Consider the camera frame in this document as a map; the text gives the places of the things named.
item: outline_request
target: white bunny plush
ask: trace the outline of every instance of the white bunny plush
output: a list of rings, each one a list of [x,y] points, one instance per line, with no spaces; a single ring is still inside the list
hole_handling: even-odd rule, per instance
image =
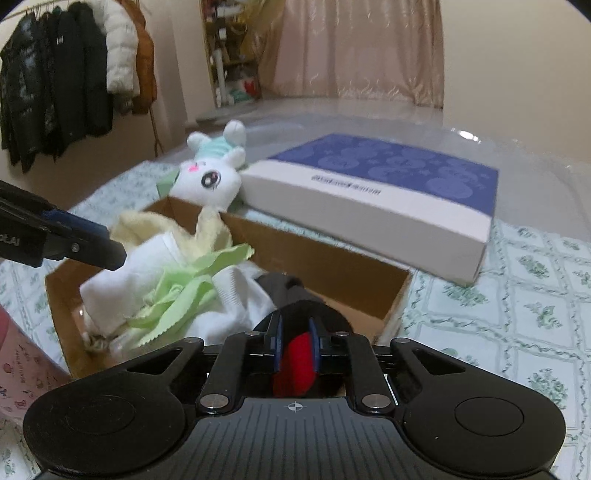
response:
[[[246,161],[245,144],[246,129],[238,120],[228,122],[221,137],[189,135],[187,145],[195,158],[181,163],[169,195],[225,212],[240,191],[242,181],[236,169]]]

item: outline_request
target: open cardboard box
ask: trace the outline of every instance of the open cardboard box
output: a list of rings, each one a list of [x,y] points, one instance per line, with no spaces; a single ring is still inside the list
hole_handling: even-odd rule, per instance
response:
[[[147,210],[173,218],[194,233],[201,207],[167,197]],[[307,288],[340,311],[355,332],[373,342],[380,339],[380,343],[396,335],[397,310],[407,291],[408,271],[229,213],[223,213],[222,220],[230,229],[234,244],[246,242],[255,249],[253,262],[267,271],[285,272],[300,278]],[[96,267],[67,260],[46,277],[53,323],[74,378],[115,365],[107,353],[85,351],[80,336],[82,300],[79,288],[98,272]]]

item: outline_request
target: white puffer jacket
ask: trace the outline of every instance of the white puffer jacket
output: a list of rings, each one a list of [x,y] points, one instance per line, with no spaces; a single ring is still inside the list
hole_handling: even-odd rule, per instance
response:
[[[128,96],[139,95],[135,66],[138,32],[125,8],[115,0],[87,0],[95,22],[106,35],[107,91]]]

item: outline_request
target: floral tablecloth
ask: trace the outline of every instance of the floral tablecloth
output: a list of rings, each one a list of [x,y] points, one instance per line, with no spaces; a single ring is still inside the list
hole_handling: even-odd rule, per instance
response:
[[[72,209],[110,225],[124,209],[158,197],[156,180],[172,168],[144,162]],[[252,209],[237,213],[279,229],[358,250]],[[39,269],[0,264],[0,304],[35,343],[65,367]],[[527,385],[555,402],[567,437],[553,472],[589,478],[591,370],[591,245],[496,221],[478,282],[463,288],[415,272],[402,316],[403,335]],[[38,468],[17,426],[0,421],[0,479],[33,478]]]
[[[417,272],[402,325],[401,336],[551,399],[567,425],[552,470],[589,478],[591,244],[496,221],[476,284]]]

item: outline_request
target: pink curtain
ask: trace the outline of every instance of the pink curtain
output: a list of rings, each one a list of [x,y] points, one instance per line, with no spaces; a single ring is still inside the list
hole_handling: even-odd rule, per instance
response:
[[[280,96],[443,107],[439,0],[267,0],[251,40],[261,85]]]

